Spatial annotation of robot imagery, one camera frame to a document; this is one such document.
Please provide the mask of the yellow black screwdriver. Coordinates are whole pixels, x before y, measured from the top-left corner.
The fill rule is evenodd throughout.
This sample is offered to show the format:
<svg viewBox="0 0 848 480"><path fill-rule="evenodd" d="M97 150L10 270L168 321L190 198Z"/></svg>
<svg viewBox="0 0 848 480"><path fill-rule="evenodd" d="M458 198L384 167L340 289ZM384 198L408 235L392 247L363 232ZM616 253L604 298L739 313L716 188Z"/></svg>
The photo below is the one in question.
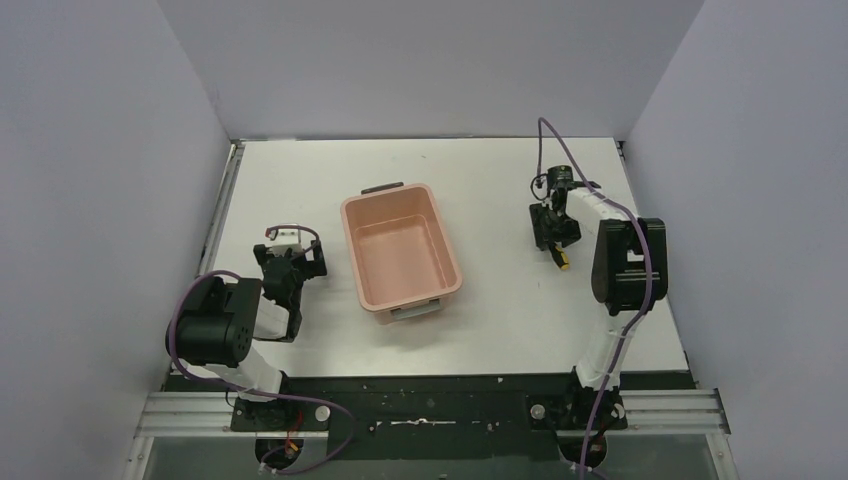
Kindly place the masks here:
<svg viewBox="0 0 848 480"><path fill-rule="evenodd" d="M568 270L570 268L570 260L559 245L552 243L549 246L549 251L554 263L560 270Z"/></svg>

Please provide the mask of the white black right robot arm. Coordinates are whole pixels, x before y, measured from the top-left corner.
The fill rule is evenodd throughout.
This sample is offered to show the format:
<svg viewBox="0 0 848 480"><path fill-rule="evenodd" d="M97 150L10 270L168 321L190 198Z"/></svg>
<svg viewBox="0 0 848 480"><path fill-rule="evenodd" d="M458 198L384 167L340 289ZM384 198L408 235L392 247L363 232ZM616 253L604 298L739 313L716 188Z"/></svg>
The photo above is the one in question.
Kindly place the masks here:
<svg viewBox="0 0 848 480"><path fill-rule="evenodd" d="M573 369L565 405L575 427L609 425L623 416L623 358L638 325L668 291L665 224L634 215L595 187L555 189L530 204L529 215L536 247L560 269L569 264L565 247L584 232L595 238L590 287L603 312Z"/></svg>

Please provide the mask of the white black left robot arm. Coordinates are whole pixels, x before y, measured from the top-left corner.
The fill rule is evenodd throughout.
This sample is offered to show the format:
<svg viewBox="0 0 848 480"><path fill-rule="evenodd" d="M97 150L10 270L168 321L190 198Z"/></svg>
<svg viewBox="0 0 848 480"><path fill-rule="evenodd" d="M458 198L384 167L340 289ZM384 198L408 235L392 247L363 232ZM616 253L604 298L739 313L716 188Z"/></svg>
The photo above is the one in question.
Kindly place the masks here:
<svg viewBox="0 0 848 480"><path fill-rule="evenodd" d="M165 333L171 360L185 377L202 378L187 365L213 372L208 381L248 402L290 400L285 373L267 362L253 342L291 343L299 334L303 288L327 275L321 242L257 244L259 278L216 270L199 278L178 302Z"/></svg>

